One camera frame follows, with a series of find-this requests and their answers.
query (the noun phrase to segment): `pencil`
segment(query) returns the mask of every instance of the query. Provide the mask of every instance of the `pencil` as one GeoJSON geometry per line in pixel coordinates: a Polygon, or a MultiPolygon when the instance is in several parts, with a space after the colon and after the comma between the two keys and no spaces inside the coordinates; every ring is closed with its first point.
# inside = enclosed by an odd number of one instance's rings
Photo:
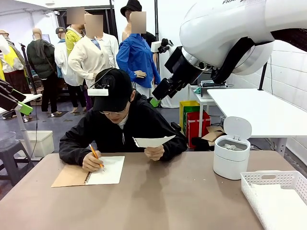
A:
{"type": "Polygon", "coordinates": [[[97,154],[96,154],[96,152],[95,152],[95,150],[94,150],[94,148],[92,147],[92,145],[90,144],[90,148],[91,148],[91,150],[92,150],[92,152],[93,152],[93,154],[94,154],[94,156],[98,159],[98,156],[97,156],[97,154]]]}

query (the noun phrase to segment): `hand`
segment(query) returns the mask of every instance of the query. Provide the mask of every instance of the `hand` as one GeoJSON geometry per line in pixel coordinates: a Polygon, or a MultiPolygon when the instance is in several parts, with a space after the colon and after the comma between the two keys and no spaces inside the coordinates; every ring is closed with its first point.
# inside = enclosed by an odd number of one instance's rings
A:
{"type": "Polygon", "coordinates": [[[160,145],[159,147],[157,148],[150,148],[150,147],[147,147],[145,149],[145,155],[153,160],[153,161],[158,161],[160,160],[160,158],[163,156],[164,154],[164,147],[163,145],[160,145]]]}
{"type": "Polygon", "coordinates": [[[136,74],[137,78],[145,78],[146,77],[146,73],[141,71],[141,70],[137,70],[134,73],[136,74]]]}
{"type": "MultiPolygon", "coordinates": [[[[99,151],[95,151],[98,158],[101,157],[101,153],[99,151]]],[[[100,169],[100,164],[103,164],[103,161],[97,159],[92,152],[88,153],[82,163],[82,168],[89,172],[95,172],[100,169]]]]}

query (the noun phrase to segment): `black hat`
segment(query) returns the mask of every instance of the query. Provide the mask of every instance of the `black hat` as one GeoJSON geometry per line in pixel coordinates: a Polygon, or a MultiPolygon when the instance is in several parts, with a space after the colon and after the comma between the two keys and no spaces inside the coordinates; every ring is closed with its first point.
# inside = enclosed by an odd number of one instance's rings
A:
{"type": "Polygon", "coordinates": [[[96,96],[93,111],[121,112],[130,100],[133,88],[129,75],[120,69],[109,68],[97,74],[95,87],[108,89],[108,96],[96,96]]]}
{"type": "Polygon", "coordinates": [[[126,17],[126,10],[130,11],[142,11],[142,5],[138,0],[129,0],[127,5],[120,9],[121,14],[126,17]]]}
{"type": "Polygon", "coordinates": [[[56,29],[56,34],[58,34],[58,33],[65,33],[65,32],[66,32],[66,29],[64,27],[58,27],[56,29]]]}

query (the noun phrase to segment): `yellow jacket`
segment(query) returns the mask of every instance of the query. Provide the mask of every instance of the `yellow jacket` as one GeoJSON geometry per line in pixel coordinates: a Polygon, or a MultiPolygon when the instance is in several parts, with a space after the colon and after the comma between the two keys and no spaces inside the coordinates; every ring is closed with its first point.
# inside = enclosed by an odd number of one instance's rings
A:
{"type": "Polygon", "coordinates": [[[82,38],[82,35],[75,31],[70,26],[67,27],[67,32],[65,35],[65,42],[67,48],[67,55],[71,54],[72,49],[74,48],[75,44],[82,38]]]}
{"type": "MultiPolygon", "coordinates": [[[[3,59],[4,62],[6,62],[10,68],[12,69],[24,69],[24,66],[22,65],[22,63],[20,62],[17,54],[15,53],[15,51],[13,50],[13,48],[10,46],[9,47],[10,52],[9,54],[4,54],[3,59]]],[[[4,77],[4,72],[3,72],[3,63],[0,60],[0,79],[5,81],[5,77],[4,77]]]]}

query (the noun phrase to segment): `white table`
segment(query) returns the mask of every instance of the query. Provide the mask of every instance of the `white table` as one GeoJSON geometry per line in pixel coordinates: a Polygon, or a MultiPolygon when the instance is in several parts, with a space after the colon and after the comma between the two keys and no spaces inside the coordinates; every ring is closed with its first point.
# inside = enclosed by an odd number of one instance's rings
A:
{"type": "MultiPolygon", "coordinates": [[[[41,94],[36,94],[36,95],[35,94],[24,94],[24,95],[26,96],[26,99],[24,99],[23,103],[33,101],[33,100],[42,96],[41,94]]],[[[7,112],[5,109],[0,108],[0,116],[2,116],[5,112],[7,112]]],[[[19,111],[16,111],[16,115],[17,115],[17,120],[18,120],[18,124],[19,124],[19,127],[20,127],[20,131],[21,131],[23,138],[24,138],[26,149],[28,151],[29,156],[31,156],[33,149],[32,149],[31,144],[30,144],[30,139],[29,139],[27,130],[24,127],[24,120],[23,120],[21,113],[19,111]]]]}
{"type": "Polygon", "coordinates": [[[284,155],[287,138],[307,137],[307,112],[257,89],[208,90],[226,117],[237,116],[252,126],[251,138],[276,138],[284,155]]]}
{"type": "Polygon", "coordinates": [[[196,94],[194,92],[195,89],[197,89],[198,86],[191,86],[189,84],[189,90],[188,90],[188,100],[190,100],[190,93],[194,94],[195,97],[196,97],[196,101],[201,105],[201,108],[200,108],[200,126],[199,126],[199,132],[198,132],[198,135],[199,137],[201,138],[202,137],[202,134],[201,134],[201,131],[202,131],[202,112],[203,112],[203,106],[205,105],[206,106],[206,113],[209,114],[209,106],[211,105],[215,105],[215,102],[214,100],[211,98],[210,95],[206,95],[205,97],[206,98],[202,98],[200,94],[196,94]]]}

